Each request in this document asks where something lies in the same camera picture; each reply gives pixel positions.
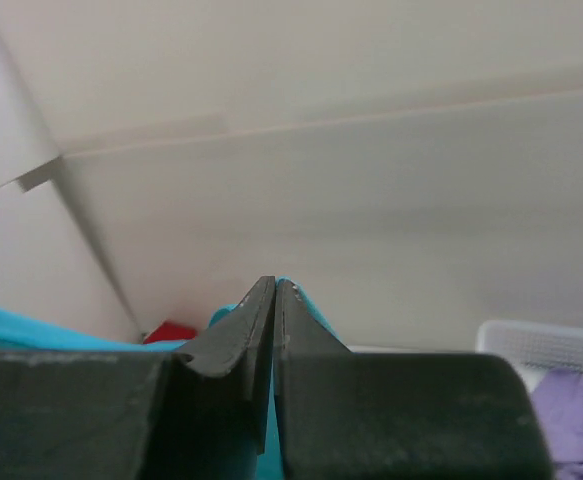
red object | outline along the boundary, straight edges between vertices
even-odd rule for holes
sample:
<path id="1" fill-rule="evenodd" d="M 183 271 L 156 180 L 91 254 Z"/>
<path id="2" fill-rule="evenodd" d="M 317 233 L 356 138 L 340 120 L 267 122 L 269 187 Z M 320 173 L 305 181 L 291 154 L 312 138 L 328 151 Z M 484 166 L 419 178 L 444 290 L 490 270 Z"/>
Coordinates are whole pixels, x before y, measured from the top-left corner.
<path id="1" fill-rule="evenodd" d="M 186 327 L 172 320 L 167 320 L 147 335 L 142 343 L 147 344 L 166 340 L 191 340 L 197 336 L 198 331 L 195 328 Z"/>

blue cloth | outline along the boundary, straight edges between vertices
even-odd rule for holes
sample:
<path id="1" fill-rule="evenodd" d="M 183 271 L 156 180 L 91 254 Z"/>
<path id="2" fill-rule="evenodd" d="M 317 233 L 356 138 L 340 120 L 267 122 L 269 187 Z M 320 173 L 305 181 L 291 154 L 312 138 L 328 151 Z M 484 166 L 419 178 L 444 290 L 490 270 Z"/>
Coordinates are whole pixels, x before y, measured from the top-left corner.
<path id="1" fill-rule="evenodd" d="M 300 287 L 304 301 L 313 315 L 329 332 L 335 332 L 326 318 L 318 310 L 313 301 Z M 226 305 L 218 309 L 209 322 L 209 326 L 221 321 L 235 305 Z M 111 342 L 97 337 L 75 332 L 67 328 L 57 327 L 31 318 L 6 312 L 0 309 L 0 348 L 17 349 L 52 349 L 52 350 L 108 350 L 108 351 L 169 351 L 175 350 L 184 341 L 156 342 L 148 345 Z M 278 437 L 278 422 L 273 401 L 273 382 L 269 392 L 269 414 L 267 421 L 267 439 L 265 453 L 258 457 L 256 470 L 257 480 L 282 480 L 282 460 L 280 456 L 280 440 Z"/>

turquoise fabric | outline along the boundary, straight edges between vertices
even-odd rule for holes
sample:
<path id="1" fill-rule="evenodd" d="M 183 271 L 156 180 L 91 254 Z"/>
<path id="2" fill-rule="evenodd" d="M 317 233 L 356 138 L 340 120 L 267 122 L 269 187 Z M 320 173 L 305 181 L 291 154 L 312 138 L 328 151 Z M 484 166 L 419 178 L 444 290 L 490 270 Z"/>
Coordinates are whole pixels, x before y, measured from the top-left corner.
<path id="1" fill-rule="evenodd" d="M 313 317 L 335 335 L 329 322 L 301 287 L 300 291 Z M 211 317 L 209 326 L 221 321 L 234 308 L 235 305 L 226 305 L 218 309 Z M 184 341 L 175 341 L 136 345 L 111 342 L 0 309 L 0 348 L 2 349 L 168 351 L 175 350 L 184 343 Z M 256 479 L 282 480 L 283 477 L 278 422 L 273 401 L 273 382 L 271 382 L 265 453 L 258 457 Z"/>

white basket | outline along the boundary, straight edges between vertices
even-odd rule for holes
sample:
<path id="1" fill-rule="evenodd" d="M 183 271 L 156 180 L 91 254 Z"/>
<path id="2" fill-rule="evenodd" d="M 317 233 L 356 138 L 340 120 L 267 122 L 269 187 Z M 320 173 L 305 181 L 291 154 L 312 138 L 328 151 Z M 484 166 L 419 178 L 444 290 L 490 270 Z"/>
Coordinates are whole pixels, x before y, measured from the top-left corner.
<path id="1" fill-rule="evenodd" d="M 489 320 L 478 331 L 476 350 L 525 367 L 583 372 L 583 328 Z"/>

purple towel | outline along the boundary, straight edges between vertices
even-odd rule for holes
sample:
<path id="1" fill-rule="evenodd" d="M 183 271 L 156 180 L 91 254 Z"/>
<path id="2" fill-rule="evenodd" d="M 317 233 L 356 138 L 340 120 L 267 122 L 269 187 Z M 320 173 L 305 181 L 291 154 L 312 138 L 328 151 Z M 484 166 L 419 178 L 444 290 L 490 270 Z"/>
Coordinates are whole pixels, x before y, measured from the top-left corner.
<path id="1" fill-rule="evenodd" d="M 583 374 L 554 370 L 532 395 L 560 480 L 583 479 Z"/>

